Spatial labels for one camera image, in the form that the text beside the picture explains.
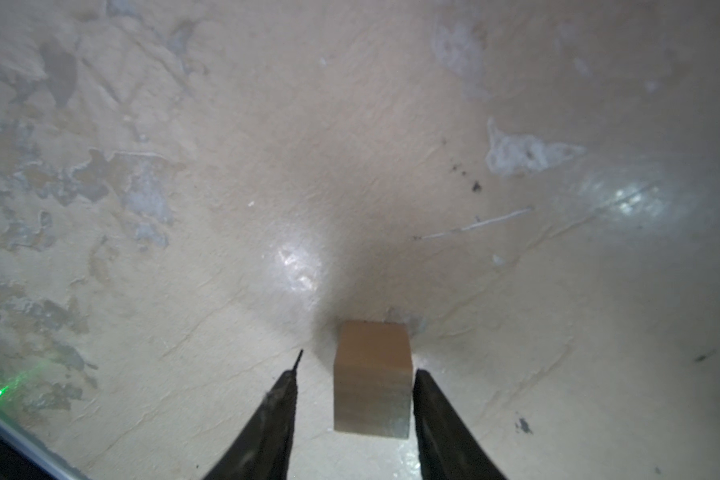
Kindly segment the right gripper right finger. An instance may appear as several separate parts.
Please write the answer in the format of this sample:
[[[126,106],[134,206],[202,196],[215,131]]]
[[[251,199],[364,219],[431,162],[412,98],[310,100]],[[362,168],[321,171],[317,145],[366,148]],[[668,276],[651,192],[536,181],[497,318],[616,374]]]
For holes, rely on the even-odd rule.
[[[413,413],[424,480],[507,479],[424,369],[415,374]]]

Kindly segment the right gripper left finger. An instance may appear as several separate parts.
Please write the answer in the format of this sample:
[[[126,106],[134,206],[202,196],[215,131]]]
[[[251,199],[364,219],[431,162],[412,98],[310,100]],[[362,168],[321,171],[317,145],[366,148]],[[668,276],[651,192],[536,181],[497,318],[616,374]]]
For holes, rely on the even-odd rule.
[[[284,480],[293,445],[297,407],[297,368],[285,370],[205,479]]]

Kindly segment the small natural wood cube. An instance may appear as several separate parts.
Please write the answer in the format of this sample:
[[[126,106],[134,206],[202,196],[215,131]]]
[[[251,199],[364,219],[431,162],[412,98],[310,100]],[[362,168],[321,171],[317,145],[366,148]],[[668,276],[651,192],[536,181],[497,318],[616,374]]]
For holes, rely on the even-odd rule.
[[[407,439],[413,381],[405,325],[360,320],[343,323],[333,364],[333,428]]]

